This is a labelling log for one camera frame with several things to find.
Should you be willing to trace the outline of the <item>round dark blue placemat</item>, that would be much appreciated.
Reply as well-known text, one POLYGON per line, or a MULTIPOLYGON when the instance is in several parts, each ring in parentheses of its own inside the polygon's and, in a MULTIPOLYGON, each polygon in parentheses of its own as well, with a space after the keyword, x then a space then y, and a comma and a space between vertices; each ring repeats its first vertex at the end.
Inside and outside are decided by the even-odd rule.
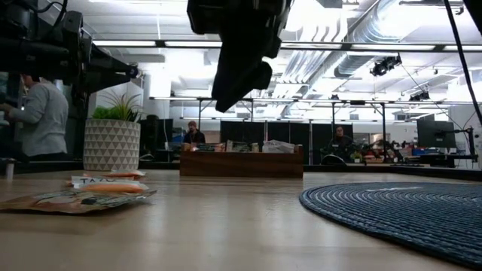
POLYGON ((352 230, 482 271, 482 184, 333 184, 304 190, 299 202, 352 230))

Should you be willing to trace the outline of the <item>black partition panel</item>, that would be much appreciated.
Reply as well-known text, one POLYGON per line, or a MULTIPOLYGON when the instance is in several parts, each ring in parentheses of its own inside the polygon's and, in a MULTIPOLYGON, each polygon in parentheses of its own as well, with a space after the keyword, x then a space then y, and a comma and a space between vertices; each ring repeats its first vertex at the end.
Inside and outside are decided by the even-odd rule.
MULTIPOLYGON (((245 143, 264 143, 264 123, 262 122, 221 122, 221 140, 245 143)), ((324 156, 334 154, 346 162, 352 161, 352 149, 345 151, 338 148, 338 143, 332 143, 332 125, 330 123, 283 123, 268 122, 267 138, 288 142, 294 145, 303 145, 304 164, 312 165, 322 163, 324 156)))

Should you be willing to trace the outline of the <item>tan tea packet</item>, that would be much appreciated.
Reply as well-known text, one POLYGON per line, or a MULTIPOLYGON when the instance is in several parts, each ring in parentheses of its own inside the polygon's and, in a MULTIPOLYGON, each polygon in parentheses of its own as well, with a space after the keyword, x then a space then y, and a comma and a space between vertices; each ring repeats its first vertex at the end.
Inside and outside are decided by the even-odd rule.
POLYGON ((226 143, 226 152, 236 153, 259 153, 258 143, 234 142, 228 140, 226 143))
POLYGON ((61 190, 0 202, 0 211, 20 210, 85 214, 139 202, 156 192, 156 190, 144 190, 140 193, 61 190))

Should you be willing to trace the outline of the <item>black computer monitor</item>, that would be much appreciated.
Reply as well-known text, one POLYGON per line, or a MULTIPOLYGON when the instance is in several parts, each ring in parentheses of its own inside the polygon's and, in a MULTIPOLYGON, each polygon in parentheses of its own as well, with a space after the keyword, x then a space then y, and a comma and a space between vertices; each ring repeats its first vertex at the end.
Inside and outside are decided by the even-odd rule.
POLYGON ((447 121, 418 120, 418 145, 421 148, 455 148, 454 125, 447 121))
POLYGON ((150 114, 139 123, 141 151, 154 153, 168 149, 172 141, 173 119, 160 119, 157 115, 150 114))

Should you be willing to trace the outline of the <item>black workstation frame with lights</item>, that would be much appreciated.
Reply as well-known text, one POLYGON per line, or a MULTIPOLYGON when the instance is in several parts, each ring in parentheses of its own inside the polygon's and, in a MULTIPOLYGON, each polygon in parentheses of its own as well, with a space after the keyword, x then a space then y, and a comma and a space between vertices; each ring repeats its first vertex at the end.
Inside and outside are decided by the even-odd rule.
MULTIPOLYGON (((149 97, 149 100, 156 100, 156 101, 169 101, 169 102, 172 102, 172 101, 181 101, 181 102, 193 102, 193 101, 197 101, 198 102, 198 117, 197 117, 197 120, 198 120, 198 125, 199 125, 199 128, 201 127, 201 115, 202 115, 202 111, 204 110, 205 107, 209 107, 209 105, 215 103, 216 101, 213 99, 213 98, 204 98, 204 97, 149 97)), ((331 119, 319 119, 319 118, 307 118, 307 119, 289 119, 287 117, 275 117, 275 118, 268 118, 268 117, 261 117, 261 118, 256 118, 256 120, 259 120, 259 121, 263 121, 264 122, 264 132, 263 132, 263 138, 261 139, 261 136, 258 136, 258 135, 254 135, 254 132, 246 132, 245 129, 247 128, 243 128, 243 132, 240 132, 240 134, 242 135, 242 140, 243 142, 248 142, 248 143, 251 143, 252 145, 254 145, 254 143, 260 143, 260 142, 264 142, 264 141, 268 141, 268 137, 269 137, 269 125, 268 125, 268 122, 272 121, 272 120, 275 120, 275 121, 285 121, 287 123, 294 123, 295 121, 300 121, 300 122, 308 122, 309 123, 309 135, 308 135, 308 157, 309 157, 309 164, 310 165, 313 165, 313 155, 314 154, 319 154, 319 162, 322 162, 322 155, 323 154, 323 151, 320 151, 321 148, 319 148, 318 151, 315 151, 315 153, 313 154, 313 123, 314 122, 321 122, 321 121, 331 121, 331 139, 332 140, 334 138, 334 134, 335 134, 335 126, 337 125, 337 121, 336 121, 336 110, 335 108, 344 108, 345 105, 353 105, 355 106, 356 108, 363 108, 363 107, 368 107, 368 106, 371 106, 374 108, 374 110, 378 110, 379 111, 379 114, 381 114, 381 117, 382 117, 382 120, 381 120, 381 123, 382 123, 382 128, 383 128, 383 140, 382 140, 382 144, 383 144, 383 158, 385 159, 386 158, 386 149, 387 149, 387 144, 385 143, 386 141, 386 122, 387 122, 387 119, 386 119, 386 106, 387 105, 434 105, 434 106, 439 106, 439 105, 468 105, 468 102, 396 102, 396 101, 365 101, 365 100, 334 100, 334 99, 328 99, 328 100, 316 100, 316 99, 241 99, 238 103, 242 103, 244 104, 245 102, 248 102, 250 103, 250 107, 248 107, 248 110, 249 110, 249 117, 244 117, 244 118, 241 118, 241 117, 234 117, 232 118, 233 120, 234 119, 237 119, 237 120, 241 120, 243 123, 246 122, 246 121, 250 121, 250 122, 253 122, 253 120, 255 120, 254 116, 255 116, 255 113, 254 113, 254 104, 255 103, 260 103, 260 102, 266 102, 266 103, 275 103, 275 104, 278 104, 278 103, 281 103, 281 104, 288 104, 290 105, 291 103, 298 103, 298 102, 301 102, 301 103, 314 103, 314 104, 322 104, 323 106, 325 106, 326 108, 330 108, 331 109, 331 119)))

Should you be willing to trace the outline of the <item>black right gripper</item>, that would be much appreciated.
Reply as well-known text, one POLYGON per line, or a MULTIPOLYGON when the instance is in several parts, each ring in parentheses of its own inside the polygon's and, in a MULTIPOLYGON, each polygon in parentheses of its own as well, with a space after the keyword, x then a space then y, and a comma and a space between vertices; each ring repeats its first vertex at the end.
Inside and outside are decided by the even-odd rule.
MULTIPOLYGON (((256 52, 246 41, 228 40, 235 32, 261 42, 263 55, 274 58, 281 47, 292 0, 188 0, 187 15, 191 29, 198 35, 218 35, 223 41, 212 87, 215 109, 225 112, 242 97, 244 79, 254 68, 256 52)), ((255 88, 265 90, 272 68, 261 62, 256 69, 255 88)))

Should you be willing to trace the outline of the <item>dark office desk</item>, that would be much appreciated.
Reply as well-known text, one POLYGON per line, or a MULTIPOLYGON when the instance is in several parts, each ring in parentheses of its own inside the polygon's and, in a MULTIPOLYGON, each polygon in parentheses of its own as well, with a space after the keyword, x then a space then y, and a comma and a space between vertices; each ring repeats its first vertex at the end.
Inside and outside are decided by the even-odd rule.
POLYGON ((457 160, 470 160, 473 163, 478 162, 478 155, 460 155, 460 154, 423 154, 419 156, 404 157, 395 164, 402 166, 430 166, 455 168, 457 160))

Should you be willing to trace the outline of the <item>wooden compartment tea box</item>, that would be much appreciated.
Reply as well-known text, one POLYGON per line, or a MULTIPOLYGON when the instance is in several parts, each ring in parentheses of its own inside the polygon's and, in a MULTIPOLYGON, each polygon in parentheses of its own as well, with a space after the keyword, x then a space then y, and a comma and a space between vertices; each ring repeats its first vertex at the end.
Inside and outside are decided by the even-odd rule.
POLYGON ((180 176, 296 178, 304 174, 302 145, 293 154, 182 151, 180 176))

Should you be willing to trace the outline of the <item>long ceiling light bar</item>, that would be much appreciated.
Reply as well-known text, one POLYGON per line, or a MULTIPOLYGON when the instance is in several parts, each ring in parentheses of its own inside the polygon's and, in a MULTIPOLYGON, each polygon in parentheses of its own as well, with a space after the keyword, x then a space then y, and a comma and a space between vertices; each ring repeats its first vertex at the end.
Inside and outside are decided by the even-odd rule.
MULTIPOLYGON (((124 48, 170 48, 170 49, 217 49, 221 47, 220 41, 201 40, 96 40, 93 42, 97 47, 124 47, 124 48)), ((352 52, 407 52, 407 53, 456 53, 458 47, 455 44, 368 44, 346 42, 301 42, 285 41, 281 43, 281 50, 329 50, 329 51, 352 51, 352 52)))

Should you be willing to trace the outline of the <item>black aluminium table frame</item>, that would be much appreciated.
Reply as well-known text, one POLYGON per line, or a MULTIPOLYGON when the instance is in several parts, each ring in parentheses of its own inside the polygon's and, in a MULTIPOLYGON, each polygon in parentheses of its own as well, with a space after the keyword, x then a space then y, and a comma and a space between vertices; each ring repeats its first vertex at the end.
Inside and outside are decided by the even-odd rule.
MULTIPOLYGON (((6 163, 0 162, 0 176, 3 177, 6 173, 6 163)), ((61 172, 82 170, 82 162, 79 161, 62 161, 62 162, 31 162, 31 163, 17 163, 14 164, 14 173, 43 173, 43 172, 61 172)), ((180 171, 179 163, 141 163, 140 170, 178 170, 180 171)), ((433 178, 448 178, 460 181, 477 181, 482 182, 482 170, 478 169, 450 169, 441 167, 415 167, 415 166, 390 166, 389 164, 375 164, 369 166, 355 165, 355 166, 304 166, 304 173, 392 173, 401 175, 415 175, 433 178)), ((228 173, 224 169, 223 173, 214 174, 216 177, 247 177, 247 178, 295 178, 288 177, 282 173, 274 173, 274 175, 266 175, 262 173, 255 173, 254 169, 235 169, 232 173, 228 173)))

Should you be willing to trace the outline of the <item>person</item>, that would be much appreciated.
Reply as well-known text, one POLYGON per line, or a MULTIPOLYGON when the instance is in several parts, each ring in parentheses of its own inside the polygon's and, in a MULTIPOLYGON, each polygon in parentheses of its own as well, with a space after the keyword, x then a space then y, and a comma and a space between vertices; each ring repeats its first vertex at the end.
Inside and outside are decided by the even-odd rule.
POLYGON ((198 129, 197 123, 194 120, 191 120, 188 123, 188 131, 184 135, 183 142, 188 144, 206 143, 205 135, 198 129))
POLYGON ((349 162, 351 160, 352 145, 353 139, 345 135, 343 127, 337 126, 334 137, 328 144, 328 152, 338 156, 345 162, 349 162))
POLYGON ((23 108, 0 104, 9 122, 23 125, 21 147, 30 160, 61 160, 67 155, 66 123, 69 103, 49 81, 31 75, 21 76, 28 93, 23 108))

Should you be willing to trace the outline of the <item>black office chair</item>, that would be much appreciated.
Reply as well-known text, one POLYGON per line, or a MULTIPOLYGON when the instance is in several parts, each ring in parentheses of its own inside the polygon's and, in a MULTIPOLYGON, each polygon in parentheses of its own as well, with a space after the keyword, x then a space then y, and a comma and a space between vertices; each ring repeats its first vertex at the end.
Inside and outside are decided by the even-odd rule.
POLYGON ((346 162, 341 157, 334 154, 327 154, 321 159, 323 166, 345 166, 346 162))

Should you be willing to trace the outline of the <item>succulent in patterned white pot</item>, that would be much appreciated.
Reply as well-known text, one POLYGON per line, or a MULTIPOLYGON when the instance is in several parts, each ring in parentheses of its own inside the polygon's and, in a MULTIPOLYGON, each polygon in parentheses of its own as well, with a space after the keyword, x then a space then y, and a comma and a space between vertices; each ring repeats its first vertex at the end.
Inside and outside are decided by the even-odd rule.
POLYGON ((140 95, 120 95, 111 91, 102 97, 106 105, 96 107, 85 123, 84 169, 136 170, 141 137, 140 95))

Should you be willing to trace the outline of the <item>small white cylinder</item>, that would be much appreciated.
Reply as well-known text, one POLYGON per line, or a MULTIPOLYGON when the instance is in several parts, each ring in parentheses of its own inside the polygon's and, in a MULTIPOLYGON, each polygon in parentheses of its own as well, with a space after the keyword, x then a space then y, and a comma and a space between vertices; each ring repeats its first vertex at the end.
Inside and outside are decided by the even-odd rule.
POLYGON ((6 180, 9 181, 9 182, 13 181, 14 167, 15 167, 16 162, 17 161, 13 158, 5 159, 5 177, 6 177, 6 180))

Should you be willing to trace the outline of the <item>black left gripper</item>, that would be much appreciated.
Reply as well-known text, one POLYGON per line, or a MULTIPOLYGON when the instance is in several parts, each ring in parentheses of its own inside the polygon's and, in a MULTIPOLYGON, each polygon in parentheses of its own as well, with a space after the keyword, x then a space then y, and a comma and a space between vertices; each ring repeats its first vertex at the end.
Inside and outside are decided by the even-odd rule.
MULTIPOLYGON (((78 11, 67 11, 62 21, 63 46, 69 52, 67 74, 64 84, 77 84, 84 72, 84 63, 89 58, 84 42, 90 39, 84 34, 83 15, 78 11)), ((115 59, 92 46, 92 69, 90 72, 90 92, 95 93, 109 87, 125 84, 138 76, 138 68, 115 59)))

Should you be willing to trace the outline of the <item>silver ventilation duct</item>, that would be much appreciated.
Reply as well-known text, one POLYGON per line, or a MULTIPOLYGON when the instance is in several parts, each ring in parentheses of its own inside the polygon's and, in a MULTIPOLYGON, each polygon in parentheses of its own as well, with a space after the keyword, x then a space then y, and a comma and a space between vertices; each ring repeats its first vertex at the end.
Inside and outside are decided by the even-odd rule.
MULTIPOLYGON (((414 7, 402 0, 378 0, 368 15, 348 34, 349 43, 398 43, 419 28, 414 7)), ((337 78, 349 78, 375 57, 374 52, 348 51, 334 68, 337 78)))

